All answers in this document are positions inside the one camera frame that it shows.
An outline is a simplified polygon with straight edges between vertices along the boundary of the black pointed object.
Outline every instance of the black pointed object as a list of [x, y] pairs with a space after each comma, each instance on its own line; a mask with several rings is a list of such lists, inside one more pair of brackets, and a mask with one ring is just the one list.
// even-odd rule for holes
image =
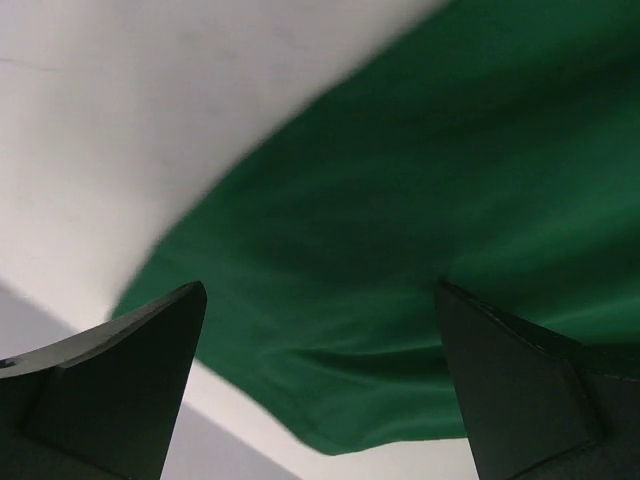
[[0, 479], [158, 480], [206, 302], [185, 285], [0, 362]]
[[449, 283], [435, 302], [480, 480], [640, 479], [640, 362]]

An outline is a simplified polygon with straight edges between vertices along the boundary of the green fabric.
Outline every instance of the green fabric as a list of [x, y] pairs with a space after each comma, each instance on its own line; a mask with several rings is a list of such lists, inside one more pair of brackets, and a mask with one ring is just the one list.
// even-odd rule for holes
[[453, 3], [241, 162], [119, 311], [203, 280], [198, 358], [330, 454], [464, 435], [441, 276], [640, 341], [637, 25], [636, 0]]

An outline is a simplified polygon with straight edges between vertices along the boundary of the white surface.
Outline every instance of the white surface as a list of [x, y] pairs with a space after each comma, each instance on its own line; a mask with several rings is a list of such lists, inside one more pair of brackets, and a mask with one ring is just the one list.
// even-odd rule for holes
[[[101, 321], [212, 181], [438, 4], [0, 0], [0, 279]], [[186, 400], [304, 480], [475, 478], [462, 441], [319, 455], [199, 365]]]

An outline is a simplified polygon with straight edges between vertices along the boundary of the green cloth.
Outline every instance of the green cloth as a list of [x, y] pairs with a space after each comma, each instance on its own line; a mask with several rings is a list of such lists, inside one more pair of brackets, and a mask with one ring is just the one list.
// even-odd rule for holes
[[329, 454], [464, 436], [440, 277], [640, 341], [638, 25], [637, 0], [454, 2], [233, 169], [119, 312], [204, 281], [198, 358]]

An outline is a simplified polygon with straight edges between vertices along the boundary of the black plastic piece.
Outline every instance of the black plastic piece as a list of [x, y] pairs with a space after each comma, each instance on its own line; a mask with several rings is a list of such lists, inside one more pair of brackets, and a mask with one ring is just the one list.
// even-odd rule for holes
[[158, 480], [204, 320], [186, 285], [0, 365], [0, 479]]
[[449, 283], [435, 301], [480, 480], [640, 479], [640, 362]]

